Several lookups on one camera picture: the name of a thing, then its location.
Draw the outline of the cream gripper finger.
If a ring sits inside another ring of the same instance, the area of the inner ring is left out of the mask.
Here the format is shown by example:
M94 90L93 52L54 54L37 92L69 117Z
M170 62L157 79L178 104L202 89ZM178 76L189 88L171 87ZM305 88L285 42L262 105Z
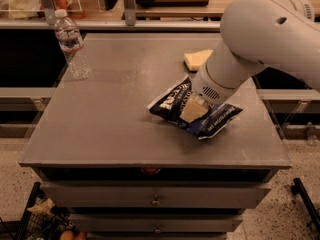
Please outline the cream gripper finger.
M191 98L186 103L180 118L188 123L204 116L209 110L209 105L206 101L200 98Z

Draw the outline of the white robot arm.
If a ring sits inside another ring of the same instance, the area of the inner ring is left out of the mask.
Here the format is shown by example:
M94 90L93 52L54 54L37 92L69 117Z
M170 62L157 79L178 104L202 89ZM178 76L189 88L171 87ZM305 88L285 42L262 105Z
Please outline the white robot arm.
M308 0L234 0L220 21L221 42L196 73L180 118L191 123L248 78L272 67L320 90L320 26Z

